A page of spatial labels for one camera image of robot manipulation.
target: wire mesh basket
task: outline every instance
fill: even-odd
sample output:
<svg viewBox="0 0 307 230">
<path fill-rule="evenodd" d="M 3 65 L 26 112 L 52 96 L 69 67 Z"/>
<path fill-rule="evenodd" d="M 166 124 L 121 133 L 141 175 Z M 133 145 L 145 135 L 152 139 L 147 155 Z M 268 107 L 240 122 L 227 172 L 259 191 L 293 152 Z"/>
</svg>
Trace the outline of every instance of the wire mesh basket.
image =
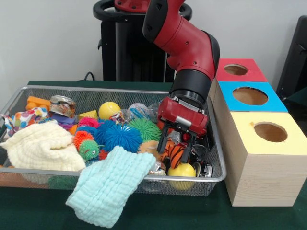
<svg viewBox="0 0 307 230">
<path fill-rule="evenodd" d="M 116 102 L 122 109 L 127 109 L 133 103 L 149 106 L 162 100 L 168 95 L 168 92 L 29 85 L 20 88 L 0 113 L 12 116 L 16 112 L 24 111 L 28 96 L 49 100 L 53 95 L 72 98 L 77 104 L 76 114 L 81 114 L 97 110 L 102 103 L 107 101 Z M 204 150 L 202 159 L 212 165 L 212 177 L 148 175 L 138 186 L 136 193 L 208 196 L 215 184 L 226 177 L 223 152 L 210 99 L 204 109 L 210 117 L 210 123 L 207 128 L 208 147 Z M 4 141 L 5 133 L 6 131 L 0 134 L 0 142 Z M 0 168 L 0 186 L 74 189 L 80 175 L 80 172 L 12 168 L 6 150 L 1 147 L 0 164 L 3 165 Z"/>
</svg>

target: black cable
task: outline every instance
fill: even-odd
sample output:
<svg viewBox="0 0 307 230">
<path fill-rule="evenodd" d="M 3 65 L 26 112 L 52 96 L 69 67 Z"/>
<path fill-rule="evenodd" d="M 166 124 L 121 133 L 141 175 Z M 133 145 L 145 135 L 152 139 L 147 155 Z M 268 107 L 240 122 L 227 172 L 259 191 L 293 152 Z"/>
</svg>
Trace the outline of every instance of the black cable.
<svg viewBox="0 0 307 230">
<path fill-rule="evenodd" d="M 91 76 L 92 76 L 93 81 L 95 80 L 94 74 L 93 74 L 92 72 L 88 72 L 88 73 L 85 75 L 84 80 L 87 80 L 88 75 L 91 75 Z"/>
</svg>

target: stacked boxes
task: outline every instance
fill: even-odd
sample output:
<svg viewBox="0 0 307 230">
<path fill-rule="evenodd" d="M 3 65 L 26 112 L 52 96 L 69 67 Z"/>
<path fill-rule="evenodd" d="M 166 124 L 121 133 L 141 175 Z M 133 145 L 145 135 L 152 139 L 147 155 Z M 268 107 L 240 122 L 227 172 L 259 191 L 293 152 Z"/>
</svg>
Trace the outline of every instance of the stacked boxes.
<svg viewBox="0 0 307 230">
<path fill-rule="evenodd" d="M 209 96 L 233 206 L 292 206 L 307 176 L 307 139 L 252 59 L 221 59 Z"/>
</svg>

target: yellow ball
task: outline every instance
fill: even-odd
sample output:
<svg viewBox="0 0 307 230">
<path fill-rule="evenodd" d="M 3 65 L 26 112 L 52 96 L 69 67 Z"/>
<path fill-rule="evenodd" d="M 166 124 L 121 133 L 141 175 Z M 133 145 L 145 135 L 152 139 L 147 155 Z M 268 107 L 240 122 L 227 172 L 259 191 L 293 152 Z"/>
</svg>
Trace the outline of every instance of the yellow ball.
<svg viewBox="0 0 307 230">
<path fill-rule="evenodd" d="M 119 111 L 120 107 L 115 102 L 105 102 L 100 106 L 98 113 L 101 119 L 109 119 Z"/>
<path fill-rule="evenodd" d="M 195 177 L 195 169 L 190 164 L 180 163 L 175 169 L 170 168 L 167 173 L 168 176 L 185 176 Z M 188 190 L 194 182 L 170 181 L 169 184 L 178 190 Z"/>
</svg>

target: red robot arm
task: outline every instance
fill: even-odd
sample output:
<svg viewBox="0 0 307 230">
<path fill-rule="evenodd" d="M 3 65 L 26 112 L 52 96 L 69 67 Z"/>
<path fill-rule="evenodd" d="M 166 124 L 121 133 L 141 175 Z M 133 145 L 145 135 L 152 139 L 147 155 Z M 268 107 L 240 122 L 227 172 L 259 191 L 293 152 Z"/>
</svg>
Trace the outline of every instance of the red robot arm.
<svg viewBox="0 0 307 230">
<path fill-rule="evenodd" d="M 202 109 L 216 74 L 220 49 L 213 36 L 179 15 L 184 1 L 151 0 L 143 34 L 170 55 L 167 62 L 177 71 L 169 97 L 159 108 L 158 118 L 164 122 L 164 129 L 158 151 L 165 149 L 169 128 L 186 132 L 190 140 L 181 161 L 188 162 L 196 136 L 206 134 L 208 117 Z"/>
</svg>

